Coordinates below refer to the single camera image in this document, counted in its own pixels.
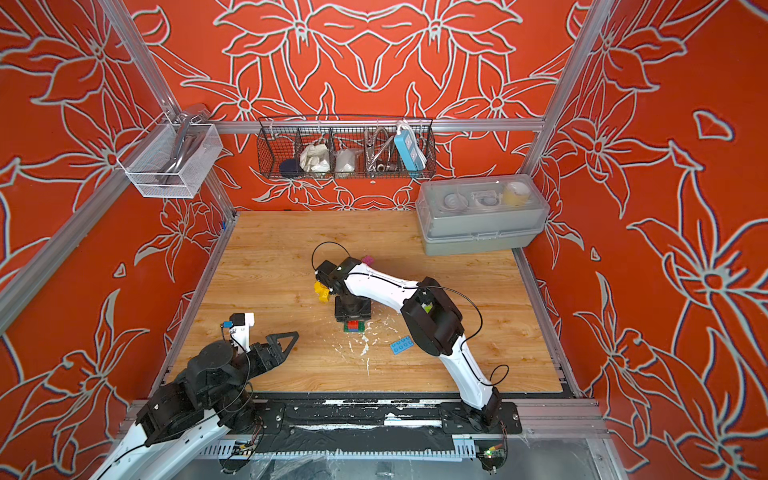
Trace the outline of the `dark green lego plate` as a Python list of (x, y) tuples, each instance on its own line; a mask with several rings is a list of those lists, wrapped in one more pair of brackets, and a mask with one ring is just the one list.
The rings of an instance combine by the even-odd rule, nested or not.
[(348, 321), (343, 324), (343, 330), (347, 333), (364, 332), (365, 323), (360, 321)]

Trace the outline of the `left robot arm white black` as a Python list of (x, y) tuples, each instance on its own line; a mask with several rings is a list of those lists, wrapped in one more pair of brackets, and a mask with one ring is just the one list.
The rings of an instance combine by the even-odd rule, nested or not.
[(264, 436), (280, 432), (285, 406), (257, 402), (250, 381), (282, 365), (298, 339), (293, 331), (250, 346), (234, 339), (207, 345), (146, 401), (91, 477), (171, 479), (227, 434), (246, 435), (253, 453)]

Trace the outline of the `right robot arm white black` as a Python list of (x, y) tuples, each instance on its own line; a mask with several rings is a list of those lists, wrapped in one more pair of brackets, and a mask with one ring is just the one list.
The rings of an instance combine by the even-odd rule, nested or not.
[(446, 368), (470, 421), (484, 431), (498, 424), (501, 394), (470, 351), (462, 313), (449, 289), (431, 277), (421, 281), (393, 277), (352, 257), (339, 265), (324, 261), (314, 273), (336, 297), (340, 322), (361, 320), (372, 302), (400, 313), (415, 345)]

